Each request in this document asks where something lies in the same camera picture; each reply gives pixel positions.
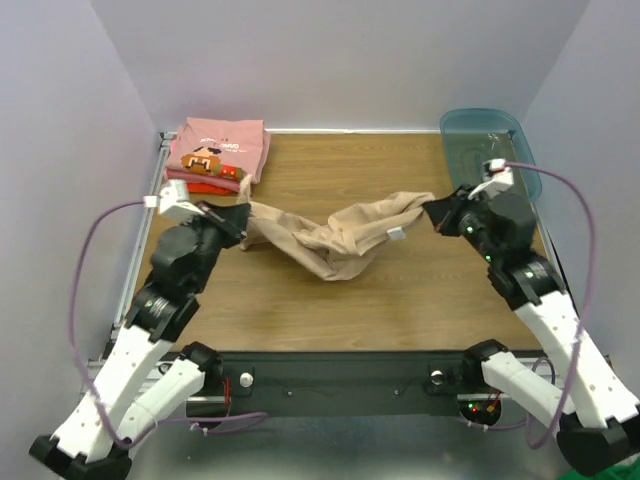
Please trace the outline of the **beige t shirt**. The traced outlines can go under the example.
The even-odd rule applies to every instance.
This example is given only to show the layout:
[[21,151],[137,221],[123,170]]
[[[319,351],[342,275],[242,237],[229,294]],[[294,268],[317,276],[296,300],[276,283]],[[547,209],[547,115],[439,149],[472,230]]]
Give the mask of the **beige t shirt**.
[[324,224],[256,202],[252,177],[239,184],[238,204],[251,211],[242,250],[270,244],[326,282],[360,275],[390,241],[406,238],[406,231],[423,217],[423,205],[434,201],[431,192],[400,191],[371,202],[356,203],[331,214]]

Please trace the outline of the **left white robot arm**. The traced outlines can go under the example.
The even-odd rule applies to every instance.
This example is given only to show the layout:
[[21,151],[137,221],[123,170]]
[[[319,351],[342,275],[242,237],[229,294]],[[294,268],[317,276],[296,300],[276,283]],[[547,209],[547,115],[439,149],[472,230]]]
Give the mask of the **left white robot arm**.
[[175,220],[150,259],[114,347],[75,410],[29,454],[63,479],[124,479],[132,453],[189,394],[215,392],[222,382],[219,355],[194,342],[169,373],[139,391],[199,308],[220,252],[246,236],[251,207],[176,201],[160,214]]

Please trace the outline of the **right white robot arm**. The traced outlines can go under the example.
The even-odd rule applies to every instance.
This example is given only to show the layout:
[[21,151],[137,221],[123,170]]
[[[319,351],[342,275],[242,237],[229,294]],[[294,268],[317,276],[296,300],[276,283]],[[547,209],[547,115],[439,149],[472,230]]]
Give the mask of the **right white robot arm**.
[[556,387],[490,339],[463,354],[460,378],[518,403],[546,426],[567,461],[592,477],[639,451],[639,400],[614,373],[580,325],[571,296],[551,263],[532,247],[536,217],[523,197],[472,197],[460,187],[424,204],[434,230],[464,237],[486,261],[498,295],[538,340],[556,370]]

